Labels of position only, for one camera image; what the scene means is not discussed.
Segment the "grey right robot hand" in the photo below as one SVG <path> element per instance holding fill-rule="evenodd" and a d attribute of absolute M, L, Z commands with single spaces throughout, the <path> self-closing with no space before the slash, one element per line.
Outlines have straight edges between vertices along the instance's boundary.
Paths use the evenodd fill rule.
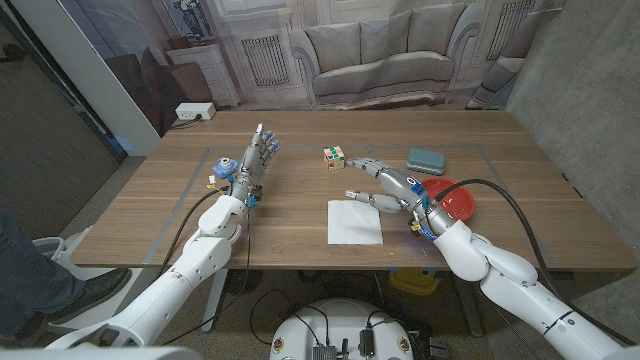
<path fill-rule="evenodd" d="M 369 204 L 385 213 L 408 211 L 412 215 L 409 222 L 412 230 L 425 235 L 431 241 L 456 223 L 453 217 L 429 196 L 422 183 L 406 170 L 372 158 L 347 159 L 345 164 L 365 171 L 378 180 L 387 192 L 387 195 L 384 195 L 346 190 L 345 195 L 348 198 Z"/>

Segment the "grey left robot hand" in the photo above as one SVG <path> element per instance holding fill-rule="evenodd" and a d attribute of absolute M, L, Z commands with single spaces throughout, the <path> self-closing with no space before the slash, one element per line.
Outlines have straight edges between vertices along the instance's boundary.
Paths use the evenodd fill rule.
<path fill-rule="evenodd" d="M 251 192 L 259 186 L 268 164 L 279 149 L 279 141 L 275 134 L 271 130 L 265 131 L 260 123 L 239 162 L 229 195 L 248 205 Z"/>

